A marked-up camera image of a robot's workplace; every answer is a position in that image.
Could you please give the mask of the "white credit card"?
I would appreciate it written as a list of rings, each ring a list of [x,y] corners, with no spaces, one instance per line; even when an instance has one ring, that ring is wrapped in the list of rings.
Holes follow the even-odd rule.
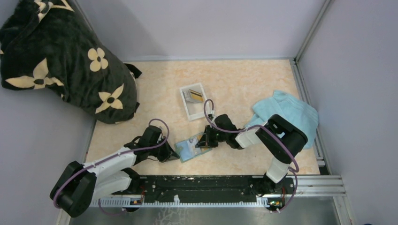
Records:
[[[190,147],[192,147],[192,148],[196,148],[197,146],[197,143],[199,142],[199,140],[200,139],[198,139],[197,137],[194,137],[194,138],[190,138],[190,139],[188,139],[188,141],[187,141],[187,144],[190,146]]]

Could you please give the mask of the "translucent white plastic bin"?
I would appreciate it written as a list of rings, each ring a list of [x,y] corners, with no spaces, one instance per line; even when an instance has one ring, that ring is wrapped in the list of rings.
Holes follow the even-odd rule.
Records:
[[[202,84],[195,83],[179,89],[188,121],[205,117],[204,102],[207,100]]]

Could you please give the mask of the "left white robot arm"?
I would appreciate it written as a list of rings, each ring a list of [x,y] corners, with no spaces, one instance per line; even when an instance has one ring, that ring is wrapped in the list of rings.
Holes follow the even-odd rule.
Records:
[[[69,163],[50,192],[50,198],[56,208],[75,218],[93,201],[110,195],[144,197],[144,183],[132,166],[149,157],[155,157],[161,163],[180,158],[162,130],[152,125],[116,153],[91,163]]]

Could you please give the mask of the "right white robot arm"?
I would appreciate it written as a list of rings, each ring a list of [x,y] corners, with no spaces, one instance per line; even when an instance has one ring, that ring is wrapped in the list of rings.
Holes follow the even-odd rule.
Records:
[[[270,193],[277,193],[283,186],[295,156],[308,141],[307,136],[293,124],[278,114],[272,115],[263,125],[253,125],[238,129],[228,115],[222,114],[205,127],[196,148],[215,148],[226,142],[233,149],[245,149],[263,144],[273,155],[271,165],[265,173],[264,187]]]

